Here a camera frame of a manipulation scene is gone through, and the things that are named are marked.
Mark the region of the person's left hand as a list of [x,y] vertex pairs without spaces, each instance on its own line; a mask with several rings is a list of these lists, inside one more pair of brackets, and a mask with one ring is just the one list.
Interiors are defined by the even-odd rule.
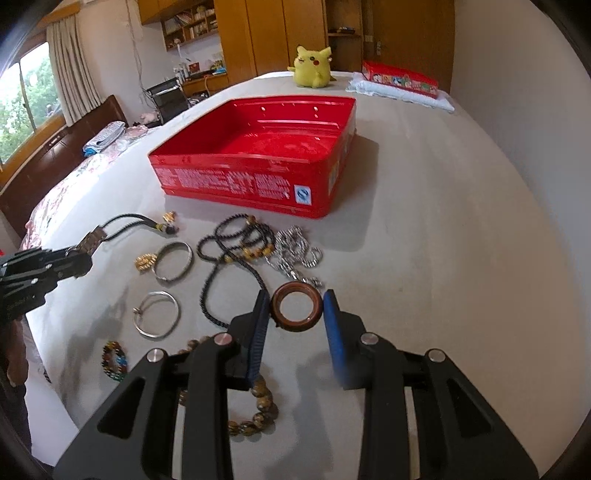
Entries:
[[22,318],[1,328],[1,356],[6,359],[6,375],[12,387],[24,385],[29,372]]

